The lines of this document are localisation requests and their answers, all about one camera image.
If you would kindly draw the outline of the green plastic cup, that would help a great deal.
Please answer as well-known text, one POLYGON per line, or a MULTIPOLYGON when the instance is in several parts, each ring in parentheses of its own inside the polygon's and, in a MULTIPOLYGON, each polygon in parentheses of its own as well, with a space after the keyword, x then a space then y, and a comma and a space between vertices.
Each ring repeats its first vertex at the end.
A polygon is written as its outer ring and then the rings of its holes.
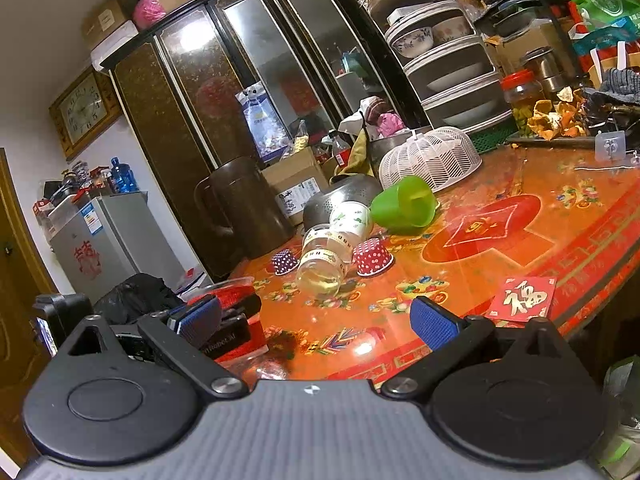
POLYGON ((390 232, 406 232, 429 226, 437 205, 428 184, 417 176, 408 176, 378 194, 370 211, 378 226, 390 232))

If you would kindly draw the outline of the white floral paper cup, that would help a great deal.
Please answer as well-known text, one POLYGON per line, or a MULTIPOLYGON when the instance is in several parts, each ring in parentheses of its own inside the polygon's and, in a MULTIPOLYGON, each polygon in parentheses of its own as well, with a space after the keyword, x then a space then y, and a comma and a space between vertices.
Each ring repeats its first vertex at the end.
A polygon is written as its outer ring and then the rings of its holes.
POLYGON ((333 208, 329 224, 333 231, 344 235, 352 247, 367 240, 373 229, 369 207, 352 200, 333 208))

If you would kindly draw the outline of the black garbage bag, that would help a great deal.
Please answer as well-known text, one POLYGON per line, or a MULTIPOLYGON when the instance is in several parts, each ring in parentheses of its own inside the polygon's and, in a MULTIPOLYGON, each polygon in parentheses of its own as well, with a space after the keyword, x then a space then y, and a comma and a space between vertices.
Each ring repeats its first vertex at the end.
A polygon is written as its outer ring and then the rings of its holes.
POLYGON ((161 278, 137 273, 115 286, 92 308, 108 324, 126 325, 143 315, 171 311, 185 305, 161 278))

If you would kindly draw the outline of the grey mini fridge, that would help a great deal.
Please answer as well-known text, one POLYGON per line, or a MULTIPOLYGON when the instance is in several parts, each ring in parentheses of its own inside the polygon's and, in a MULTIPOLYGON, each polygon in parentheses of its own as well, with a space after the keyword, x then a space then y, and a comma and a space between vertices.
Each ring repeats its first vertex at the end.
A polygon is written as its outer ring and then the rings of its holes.
POLYGON ((56 230, 50 245, 74 291, 93 302, 134 274, 160 278, 169 287, 183 274, 140 192, 89 200, 56 230))

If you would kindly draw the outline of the red polka dot cupcake liner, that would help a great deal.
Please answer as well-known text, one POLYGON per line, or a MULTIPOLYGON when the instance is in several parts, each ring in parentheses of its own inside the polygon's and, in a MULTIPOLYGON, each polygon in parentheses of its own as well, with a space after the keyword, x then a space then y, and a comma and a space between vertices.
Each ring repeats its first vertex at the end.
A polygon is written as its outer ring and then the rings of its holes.
POLYGON ((384 272, 394 263, 394 256, 377 237, 360 243, 352 252, 352 263, 359 276, 366 278, 384 272))

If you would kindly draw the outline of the purple polka dot cupcake liner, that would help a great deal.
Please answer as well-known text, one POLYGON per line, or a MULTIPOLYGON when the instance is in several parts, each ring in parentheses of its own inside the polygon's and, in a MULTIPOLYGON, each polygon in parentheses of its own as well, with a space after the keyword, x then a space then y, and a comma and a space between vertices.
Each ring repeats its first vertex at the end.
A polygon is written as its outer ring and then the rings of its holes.
POLYGON ((281 276, 297 269, 299 260, 290 248, 280 250, 271 257, 273 274, 281 276))

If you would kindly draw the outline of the blue water bottle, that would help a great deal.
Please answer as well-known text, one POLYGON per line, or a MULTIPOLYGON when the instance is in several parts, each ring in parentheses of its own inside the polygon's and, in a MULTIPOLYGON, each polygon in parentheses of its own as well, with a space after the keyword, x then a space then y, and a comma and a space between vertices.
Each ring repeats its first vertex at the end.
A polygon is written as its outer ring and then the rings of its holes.
POLYGON ((111 159, 111 178, 113 188, 118 194, 138 192, 136 178, 129 165, 120 162, 117 157, 111 159))

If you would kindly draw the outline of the white mesh food cover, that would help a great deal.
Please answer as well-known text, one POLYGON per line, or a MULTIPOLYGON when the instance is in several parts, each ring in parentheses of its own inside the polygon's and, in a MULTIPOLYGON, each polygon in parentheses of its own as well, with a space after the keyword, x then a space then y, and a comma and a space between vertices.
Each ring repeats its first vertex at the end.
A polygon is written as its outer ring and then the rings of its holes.
POLYGON ((378 180, 386 190, 405 177, 419 177, 437 193, 469 177, 481 164, 480 154, 462 130, 413 130, 403 144, 382 157, 378 180))

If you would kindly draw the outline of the cardboard box with label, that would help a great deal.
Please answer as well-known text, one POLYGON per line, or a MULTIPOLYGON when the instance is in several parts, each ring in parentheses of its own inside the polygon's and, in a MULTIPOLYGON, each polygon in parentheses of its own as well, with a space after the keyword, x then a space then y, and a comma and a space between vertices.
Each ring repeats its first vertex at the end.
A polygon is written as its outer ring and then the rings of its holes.
POLYGON ((306 203, 329 187, 311 148, 304 148, 262 170, 277 204, 292 226, 303 222, 306 203))

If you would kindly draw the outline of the red-label plastic bottle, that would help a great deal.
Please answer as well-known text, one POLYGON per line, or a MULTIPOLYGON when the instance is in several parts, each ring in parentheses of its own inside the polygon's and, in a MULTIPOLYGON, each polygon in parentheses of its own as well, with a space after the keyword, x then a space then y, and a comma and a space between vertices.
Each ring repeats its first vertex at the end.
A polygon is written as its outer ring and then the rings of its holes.
POLYGON ((332 154, 337 166, 344 168, 349 162, 352 146, 342 137, 338 131, 330 134, 332 141, 332 154))

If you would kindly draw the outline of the pink cloth bundle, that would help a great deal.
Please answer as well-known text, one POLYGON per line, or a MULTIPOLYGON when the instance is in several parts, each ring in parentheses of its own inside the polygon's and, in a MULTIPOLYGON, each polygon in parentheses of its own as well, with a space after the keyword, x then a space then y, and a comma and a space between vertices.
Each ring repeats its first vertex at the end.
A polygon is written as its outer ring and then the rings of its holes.
POLYGON ((384 138, 394 136, 405 128, 406 126, 404 122, 396 113, 388 112, 378 116, 376 130, 378 130, 378 134, 380 136, 384 136, 384 138))

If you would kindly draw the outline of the tray of dried snacks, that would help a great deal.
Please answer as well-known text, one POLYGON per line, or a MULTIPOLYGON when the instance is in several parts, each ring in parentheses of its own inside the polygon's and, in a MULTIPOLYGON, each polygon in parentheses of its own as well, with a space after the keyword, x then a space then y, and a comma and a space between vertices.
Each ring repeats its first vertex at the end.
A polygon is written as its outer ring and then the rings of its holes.
POLYGON ((593 148, 599 133, 639 131, 639 93, 616 93, 593 88, 573 92, 573 101, 538 101, 519 131, 506 144, 533 148, 593 148))

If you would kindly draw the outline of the red-lid glass jar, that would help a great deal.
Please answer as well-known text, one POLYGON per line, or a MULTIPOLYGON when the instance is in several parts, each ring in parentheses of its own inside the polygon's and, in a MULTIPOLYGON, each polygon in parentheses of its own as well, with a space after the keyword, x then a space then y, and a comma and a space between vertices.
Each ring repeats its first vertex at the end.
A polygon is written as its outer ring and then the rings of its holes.
POLYGON ((544 90, 531 70, 519 70, 500 81, 504 99, 510 105, 512 115, 521 136, 534 136, 528 121, 533 117, 535 104, 544 99, 544 90))

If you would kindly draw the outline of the white tiered dish rack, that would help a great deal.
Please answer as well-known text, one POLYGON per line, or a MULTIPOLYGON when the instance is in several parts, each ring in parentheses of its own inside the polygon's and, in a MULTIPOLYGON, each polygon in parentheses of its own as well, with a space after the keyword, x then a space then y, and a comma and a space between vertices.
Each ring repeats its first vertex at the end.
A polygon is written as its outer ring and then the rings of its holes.
POLYGON ((499 73, 461 0, 359 0, 396 55, 432 127, 506 122, 499 73))

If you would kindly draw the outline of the dark wooden glass cabinet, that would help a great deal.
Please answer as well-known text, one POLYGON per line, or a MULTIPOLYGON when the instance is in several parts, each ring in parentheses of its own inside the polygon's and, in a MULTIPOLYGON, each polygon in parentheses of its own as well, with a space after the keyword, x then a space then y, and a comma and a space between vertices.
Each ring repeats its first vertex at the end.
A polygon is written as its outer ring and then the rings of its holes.
POLYGON ((392 49, 359 0, 192 0, 105 62, 122 110, 178 225, 211 278, 242 257, 216 200, 196 186, 241 156, 272 157, 250 134, 239 94, 260 84, 288 131, 314 136, 352 114, 338 79, 359 56, 361 85, 409 127, 427 118, 392 49))

